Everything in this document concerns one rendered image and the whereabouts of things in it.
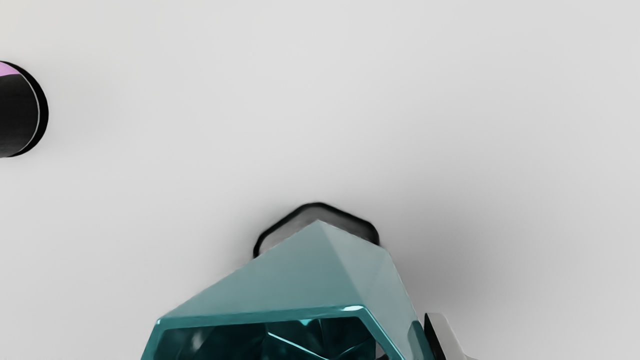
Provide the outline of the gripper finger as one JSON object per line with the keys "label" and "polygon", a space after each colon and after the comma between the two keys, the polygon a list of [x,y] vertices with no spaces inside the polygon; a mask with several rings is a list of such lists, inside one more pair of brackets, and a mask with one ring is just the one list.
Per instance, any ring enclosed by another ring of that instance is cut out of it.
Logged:
{"label": "gripper finger", "polygon": [[425,313],[423,332],[435,360],[478,360],[468,356],[448,319],[441,313]]}

